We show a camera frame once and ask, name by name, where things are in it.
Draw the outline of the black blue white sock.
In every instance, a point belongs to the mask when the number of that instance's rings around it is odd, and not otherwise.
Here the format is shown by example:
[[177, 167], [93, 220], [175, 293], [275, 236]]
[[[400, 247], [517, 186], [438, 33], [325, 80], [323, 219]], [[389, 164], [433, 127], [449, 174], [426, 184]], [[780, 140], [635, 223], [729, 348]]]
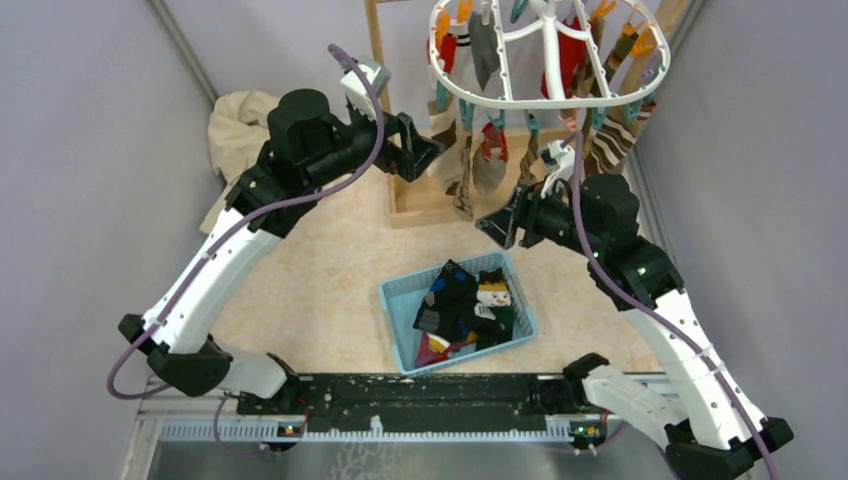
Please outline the black blue white sock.
[[448, 343], [461, 343], [471, 332], [469, 318], [476, 294], [476, 277], [448, 260], [424, 295], [413, 327]]

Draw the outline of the maroon pink sock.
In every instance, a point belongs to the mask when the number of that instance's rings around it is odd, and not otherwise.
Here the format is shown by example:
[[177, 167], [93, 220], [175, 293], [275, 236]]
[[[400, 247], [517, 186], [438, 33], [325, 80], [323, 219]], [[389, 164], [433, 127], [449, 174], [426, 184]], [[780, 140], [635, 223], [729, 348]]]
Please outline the maroon pink sock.
[[416, 368], [423, 368], [428, 365], [447, 361], [465, 346], [466, 343], [463, 342], [450, 343], [437, 335], [424, 333], [421, 336], [414, 366]]

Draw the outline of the brown green argyle sock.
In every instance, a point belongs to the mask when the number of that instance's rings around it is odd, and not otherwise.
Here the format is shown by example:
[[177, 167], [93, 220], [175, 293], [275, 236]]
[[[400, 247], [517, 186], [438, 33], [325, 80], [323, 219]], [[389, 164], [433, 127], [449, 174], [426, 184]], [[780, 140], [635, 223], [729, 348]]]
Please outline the brown green argyle sock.
[[459, 142], [460, 176], [459, 180], [455, 183], [452, 204], [461, 219], [464, 221], [472, 221], [474, 219], [474, 213], [470, 198], [469, 184], [471, 182], [470, 152], [473, 137], [468, 130], [462, 130], [461, 133], [462, 135]]

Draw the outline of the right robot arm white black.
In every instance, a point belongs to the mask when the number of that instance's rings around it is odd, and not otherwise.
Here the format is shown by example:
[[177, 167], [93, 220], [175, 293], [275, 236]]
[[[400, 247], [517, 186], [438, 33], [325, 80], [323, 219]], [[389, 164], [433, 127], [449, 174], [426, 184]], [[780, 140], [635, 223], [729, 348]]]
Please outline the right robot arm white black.
[[774, 454], [793, 439], [791, 427], [764, 414], [733, 379], [670, 256], [640, 234], [639, 208], [623, 176], [598, 174], [572, 186], [558, 181], [551, 192], [520, 185], [475, 225], [504, 249], [549, 241], [582, 254], [675, 391], [665, 397], [593, 353], [563, 371], [569, 408], [617, 415], [654, 442], [680, 479], [734, 479], [757, 463], [777, 478]]

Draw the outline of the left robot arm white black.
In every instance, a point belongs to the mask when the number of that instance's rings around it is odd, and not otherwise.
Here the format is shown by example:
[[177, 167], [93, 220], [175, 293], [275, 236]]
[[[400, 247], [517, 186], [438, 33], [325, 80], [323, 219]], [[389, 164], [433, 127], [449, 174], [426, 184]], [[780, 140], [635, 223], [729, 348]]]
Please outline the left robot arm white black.
[[201, 249], [161, 300], [121, 320], [121, 334], [166, 386], [190, 397], [217, 388], [251, 394], [277, 414], [297, 406], [297, 377], [284, 361], [212, 336], [221, 311], [320, 195], [339, 189], [341, 177], [376, 167], [413, 181], [445, 149], [419, 134], [407, 114], [375, 118], [355, 101], [347, 110], [349, 121], [339, 120], [314, 89], [284, 95], [268, 113], [269, 137], [255, 164], [227, 194]]

